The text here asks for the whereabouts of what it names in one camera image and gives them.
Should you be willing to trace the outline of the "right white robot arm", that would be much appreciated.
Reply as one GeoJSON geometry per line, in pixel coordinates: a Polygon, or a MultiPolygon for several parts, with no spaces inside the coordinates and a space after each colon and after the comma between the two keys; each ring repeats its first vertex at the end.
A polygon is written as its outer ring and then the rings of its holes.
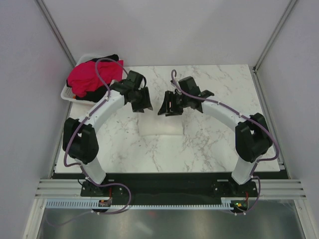
{"type": "Polygon", "coordinates": [[[238,155],[235,169],[228,183],[228,190],[234,196],[246,191],[246,184],[257,166],[257,160],[273,145],[265,118],[256,113],[249,117],[221,102],[209,90],[201,91],[193,77],[179,80],[171,77],[174,91],[165,91],[158,115],[180,116],[184,109],[191,108],[209,115],[234,131],[235,150],[238,155]]]}

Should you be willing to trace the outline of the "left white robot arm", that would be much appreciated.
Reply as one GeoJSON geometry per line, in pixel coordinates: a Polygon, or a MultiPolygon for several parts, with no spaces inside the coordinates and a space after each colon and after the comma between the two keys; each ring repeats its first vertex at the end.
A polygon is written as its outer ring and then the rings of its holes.
{"type": "Polygon", "coordinates": [[[99,196],[109,192],[105,181],[106,172],[97,158],[99,144],[97,132],[108,118],[127,103],[134,113],[152,110],[147,81],[142,74],[129,71],[127,77],[107,86],[106,94],[84,116],[68,118],[64,123],[63,164],[65,167],[79,166],[92,184],[92,190],[99,196]]]}

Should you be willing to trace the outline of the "white t-shirt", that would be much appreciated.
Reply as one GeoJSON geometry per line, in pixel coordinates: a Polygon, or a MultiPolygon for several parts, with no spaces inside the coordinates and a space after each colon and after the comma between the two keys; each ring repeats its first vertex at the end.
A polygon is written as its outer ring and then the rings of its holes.
{"type": "Polygon", "coordinates": [[[183,135],[181,116],[159,116],[156,112],[149,110],[138,115],[140,136],[183,135]]]}

